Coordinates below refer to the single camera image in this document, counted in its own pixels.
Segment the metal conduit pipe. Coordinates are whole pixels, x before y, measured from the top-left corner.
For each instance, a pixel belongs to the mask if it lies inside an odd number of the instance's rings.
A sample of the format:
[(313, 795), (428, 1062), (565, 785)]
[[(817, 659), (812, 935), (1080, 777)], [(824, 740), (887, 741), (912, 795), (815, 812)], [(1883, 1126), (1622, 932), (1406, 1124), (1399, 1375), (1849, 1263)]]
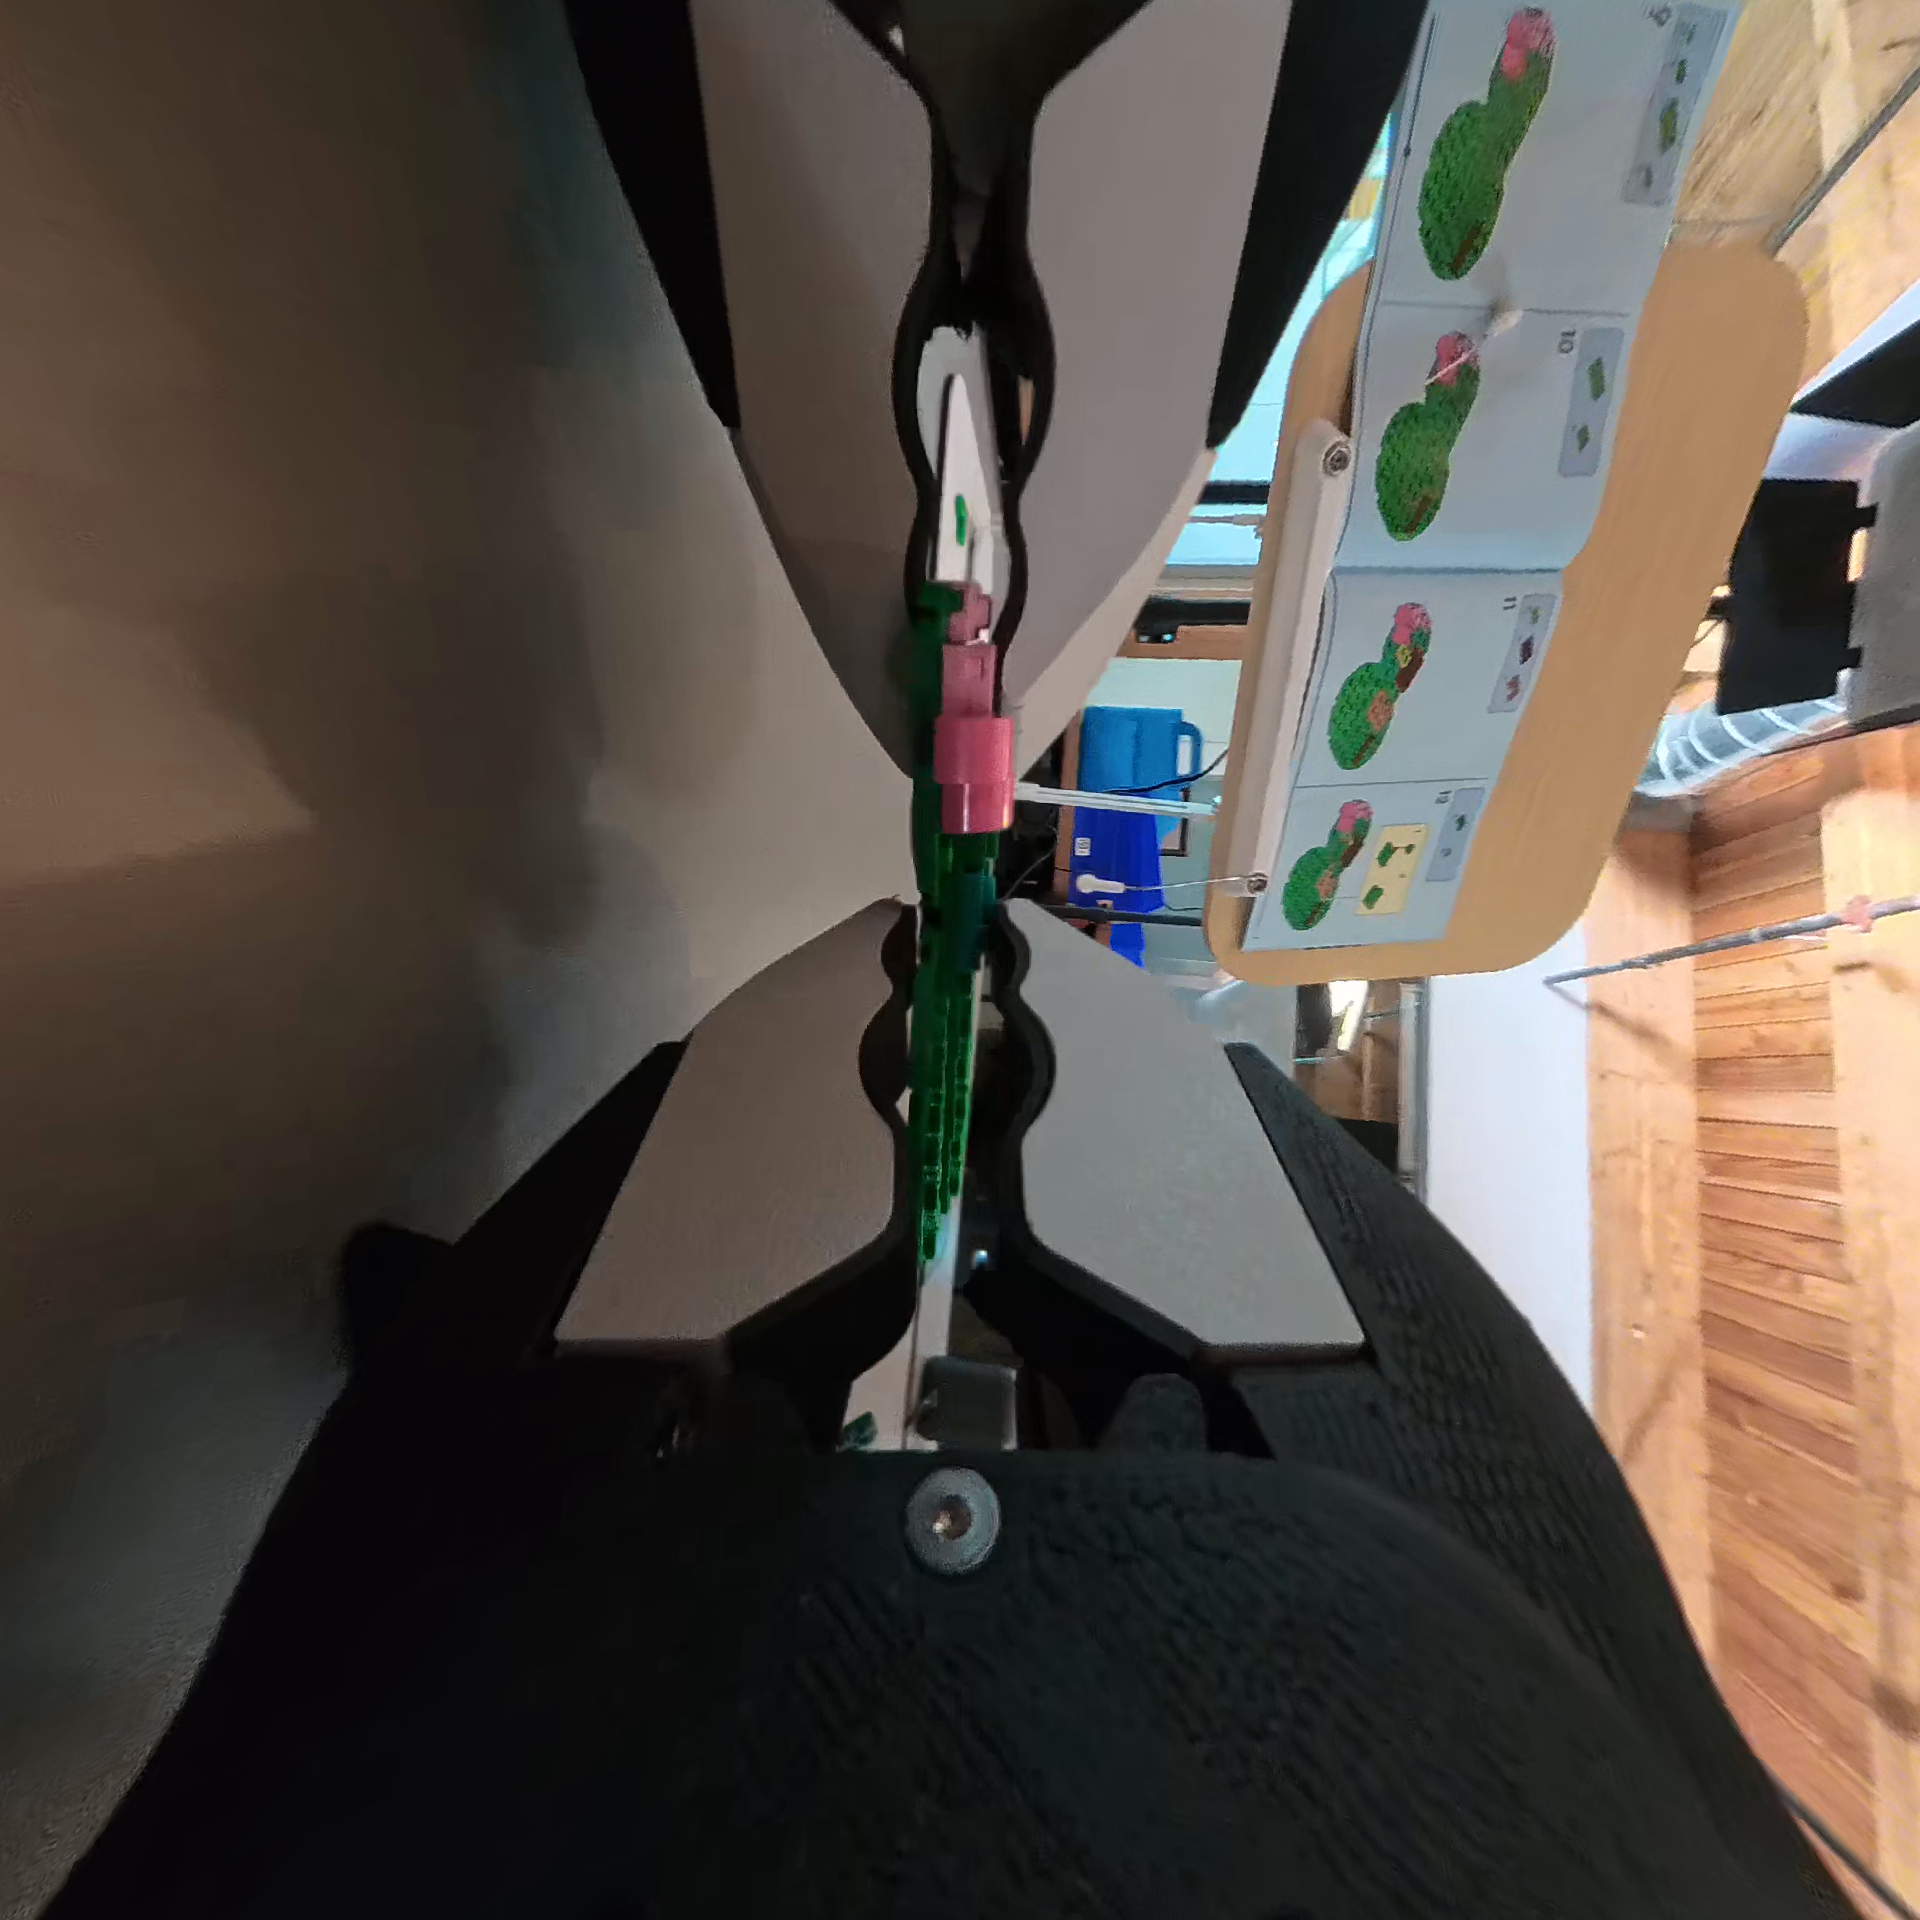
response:
[(1655, 949), (1646, 949), (1643, 953), (1618, 958), (1613, 961), (1596, 961), (1583, 968), (1549, 972), (1543, 978), (1543, 985), (1549, 990), (1560, 990), (1560, 988), (1570, 988), (1576, 983), (1622, 975), (1622, 974), (1655, 972), (1675, 964), (1694, 961), (1699, 958), (1711, 958), (1721, 953), (1748, 952), (1754, 947), (1777, 947), (1777, 945), (1802, 944), (1802, 941), (1824, 941), (1835, 934), (1849, 934), (1849, 932), (1870, 934), (1883, 922), (1907, 918), (1916, 911), (1919, 911), (1919, 894), (1907, 894), (1907, 895), (1894, 895), (1894, 897), (1859, 895), (1836, 911), (1811, 914), (1811, 915), (1791, 918), (1782, 922), (1728, 930), (1728, 932), (1714, 934), (1711, 938), (1655, 947)]

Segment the black box fixture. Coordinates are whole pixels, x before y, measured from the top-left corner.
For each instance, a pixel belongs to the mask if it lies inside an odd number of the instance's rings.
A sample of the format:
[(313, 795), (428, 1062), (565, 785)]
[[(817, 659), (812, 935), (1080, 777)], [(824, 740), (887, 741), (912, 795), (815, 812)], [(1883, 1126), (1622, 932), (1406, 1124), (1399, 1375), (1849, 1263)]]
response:
[(1901, 300), (1789, 408), (1735, 545), (1717, 707), (1919, 713), (1919, 319)]

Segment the corrugated metal duct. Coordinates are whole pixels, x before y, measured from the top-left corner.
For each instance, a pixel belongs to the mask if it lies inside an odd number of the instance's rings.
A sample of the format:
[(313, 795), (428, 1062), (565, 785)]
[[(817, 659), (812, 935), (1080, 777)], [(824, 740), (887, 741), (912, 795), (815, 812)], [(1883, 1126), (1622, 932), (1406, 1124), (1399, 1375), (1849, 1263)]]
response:
[(1632, 824), (1688, 816), (1699, 795), (1765, 757), (1822, 747), (1861, 732), (1839, 696), (1722, 713), (1712, 703), (1670, 711), (1628, 799)]

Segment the light wooden booklet board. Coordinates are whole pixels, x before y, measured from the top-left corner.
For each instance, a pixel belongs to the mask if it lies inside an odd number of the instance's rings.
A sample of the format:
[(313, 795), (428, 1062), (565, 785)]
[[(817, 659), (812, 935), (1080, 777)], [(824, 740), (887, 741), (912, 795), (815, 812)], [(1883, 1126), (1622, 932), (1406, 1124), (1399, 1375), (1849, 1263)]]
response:
[(1352, 958), (1253, 949), (1253, 899), (1218, 886), (1203, 930), (1221, 968), (1264, 988), (1503, 972), (1583, 918), (1724, 579), (1809, 336), (1802, 281), (1763, 241), (1667, 249), (1628, 355), (1596, 523), (1566, 567), (1565, 610), (1446, 932)]

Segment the lego instruction booklet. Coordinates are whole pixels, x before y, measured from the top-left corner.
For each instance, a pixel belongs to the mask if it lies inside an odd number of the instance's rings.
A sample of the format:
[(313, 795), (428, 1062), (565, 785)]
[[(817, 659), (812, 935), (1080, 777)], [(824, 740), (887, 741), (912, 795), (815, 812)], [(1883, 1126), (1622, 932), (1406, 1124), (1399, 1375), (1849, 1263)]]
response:
[(1430, 3), (1314, 511), (1249, 955), (1436, 944), (1566, 626), (1740, 3)]

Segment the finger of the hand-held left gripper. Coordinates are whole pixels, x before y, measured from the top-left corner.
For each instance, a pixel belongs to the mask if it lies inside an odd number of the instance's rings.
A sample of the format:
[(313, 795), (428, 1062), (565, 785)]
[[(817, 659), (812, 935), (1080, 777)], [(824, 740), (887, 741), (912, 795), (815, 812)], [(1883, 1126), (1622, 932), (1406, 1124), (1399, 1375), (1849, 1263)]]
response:
[(1018, 728), (1086, 696), (1226, 434), (1293, 38), (1275, 1), (960, 6), (960, 508)]
[(915, 763), (908, 548), (929, 460), (901, 372), (949, 191), (935, 92), (869, 3), (694, 1), (733, 450), (823, 658)]

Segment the green and pink lego model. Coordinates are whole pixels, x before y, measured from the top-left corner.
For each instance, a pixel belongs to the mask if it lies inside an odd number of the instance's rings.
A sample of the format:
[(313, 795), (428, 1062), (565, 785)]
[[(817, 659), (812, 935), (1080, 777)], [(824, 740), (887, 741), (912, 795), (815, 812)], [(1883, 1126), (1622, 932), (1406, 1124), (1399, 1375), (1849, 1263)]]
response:
[(908, 559), (921, 907), (905, 1118), (916, 1295), (906, 1333), (851, 1390), (839, 1443), (856, 1454), (931, 1443), (923, 1423), (938, 1395), (927, 1372), (949, 1355), (980, 972), (1017, 787), (1017, 723), (1002, 707), (996, 643), (1010, 561), (982, 329), (940, 325), (927, 337), (916, 419), (935, 483), (931, 531)]

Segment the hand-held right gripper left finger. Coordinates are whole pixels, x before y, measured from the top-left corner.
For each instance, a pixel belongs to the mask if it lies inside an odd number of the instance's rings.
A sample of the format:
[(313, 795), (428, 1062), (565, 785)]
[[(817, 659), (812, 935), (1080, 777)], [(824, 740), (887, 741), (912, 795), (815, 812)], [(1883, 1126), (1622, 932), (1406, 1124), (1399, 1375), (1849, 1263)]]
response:
[(882, 895), (756, 972), (691, 1031), (554, 1337), (717, 1358), (901, 1221), (916, 914)]

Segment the blue plastic container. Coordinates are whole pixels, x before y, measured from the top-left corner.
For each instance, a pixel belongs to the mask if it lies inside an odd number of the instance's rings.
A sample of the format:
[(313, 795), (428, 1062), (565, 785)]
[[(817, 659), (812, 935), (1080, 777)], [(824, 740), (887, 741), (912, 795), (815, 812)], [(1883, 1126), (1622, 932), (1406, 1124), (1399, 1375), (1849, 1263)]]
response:
[(1120, 794), (1151, 810), (1074, 804), (1068, 902), (1079, 914), (1155, 914), (1167, 905), (1163, 847), (1189, 827), (1169, 812), (1206, 772), (1203, 730), (1179, 707), (1090, 706), (1080, 713), (1076, 777), (1084, 794)]

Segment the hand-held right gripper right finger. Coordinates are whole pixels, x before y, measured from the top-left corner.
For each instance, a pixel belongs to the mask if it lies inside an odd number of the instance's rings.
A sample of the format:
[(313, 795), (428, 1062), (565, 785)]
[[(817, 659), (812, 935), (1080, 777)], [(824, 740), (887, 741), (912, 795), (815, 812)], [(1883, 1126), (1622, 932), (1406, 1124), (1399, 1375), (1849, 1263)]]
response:
[(1010, 1341), (1347, 1364), (1359, 1309), (1231, 1046), (1030, 899), (1001, 909), (980, 1311)]

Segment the thin metal rod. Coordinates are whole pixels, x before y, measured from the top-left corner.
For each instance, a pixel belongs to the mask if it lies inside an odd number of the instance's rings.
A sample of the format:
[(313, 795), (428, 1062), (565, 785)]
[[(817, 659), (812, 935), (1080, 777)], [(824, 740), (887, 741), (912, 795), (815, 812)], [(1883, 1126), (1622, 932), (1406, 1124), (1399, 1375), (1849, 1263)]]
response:
[(1833, 191), (1849, 178), (1849, 174), (1872, 149), (1879, 137), (1908, 107), (1908, 103), (1916, 98), (1919, 71), (1910, 71), (1908, 82), (1913, 82), (1913, 85), (1903, 85), (1885, 99), (1885, 103), (1861, 125), (1861, 130), (1836, 154), (1826, 170), (1792, 204), (1786, 218), (1772, 227), (1768, 240), (1765, 241), (1768, 256), (1778, 256), (1789, 241), (1809, 225), (1813, 216), (1824, 205)]

